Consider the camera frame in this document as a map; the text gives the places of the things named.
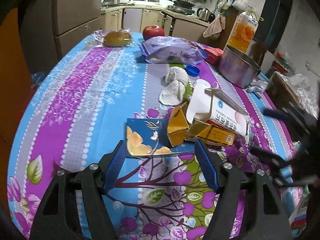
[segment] blue bottle cap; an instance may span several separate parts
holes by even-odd
[[[200,70],[194,65],[187,65],[185,70],[187,74],[192,77],[197,77],[200,74]]]

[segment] tablecloth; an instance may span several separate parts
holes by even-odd
[[[140,33],[136,43],[143,42]],[[9,160],[7,193],[12,219],[28,238],[33,218],[52,177],[63,168],[76,172],[113,151],[125,139],[127,118],[169,118],[172,107],[158,96],[170,67],[147,64],[137,45],[97,47],[93,35],[75,46],[51,71],[28,105],[17,130]],[[250,115],[249,143],[237,139],[217,152],[245,171],[265,168],[250,154],[258,145],[284,159],[294,154],[285,125],[264,117],[274,107],[264,93],[237,88],[205,61],[197,66],[200,78],[221,88]],[[282,192],[292,212],[299,189]],[[239,196],[231,237],[240,231],[245,191]],[[115,188],[104,196],[106,208],[121,239],[200,239],[219,195],[206,185],[193,154],[154,159],[127,158]],[[82,230],[90,237],[81,191],[77,207]]]

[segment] striped tablecloth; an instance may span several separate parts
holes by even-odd
[[[143,41],[134,34],[136,43]],[[83,170],[125,139],[127,118],[169,118],[171,107],[158,102],[169,65],[147,64],[137,45],[96,47],[92,35],[75,46],[51,71],[31,100],[17,130],[10,155],[7,192],[12,219],[28,238],[33,218],[57,170]],[[200,78],[224,90],[243,106],[252,124],[250,141],[237,140],[218,154],[245,171],[264,168],[250,154],[260,145],[284,159],[294,154],[282,122],[264,117],[274,107],[234,87],[206,62]],[[231,237],[239,234],[245,192],[241,192]],[[301,197],[299,189],[282,192],[288,212]],[[116,186],[104,196],[121,239],[200,239],[219,199],[208,189],[194,155],[126,159]],[[81,192],[78,213],[90,236]]]

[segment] orange juice bottle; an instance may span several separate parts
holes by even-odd
[[[256,9],[249,6],[249,9],[246,12],[239,15],[228,45],[246,53],[257,28],[258,20]]]

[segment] refrigerator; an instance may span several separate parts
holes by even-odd
[[[30,73],[52,68],[100,29],[101,0],[26,0],[19,5],[21,46]]]

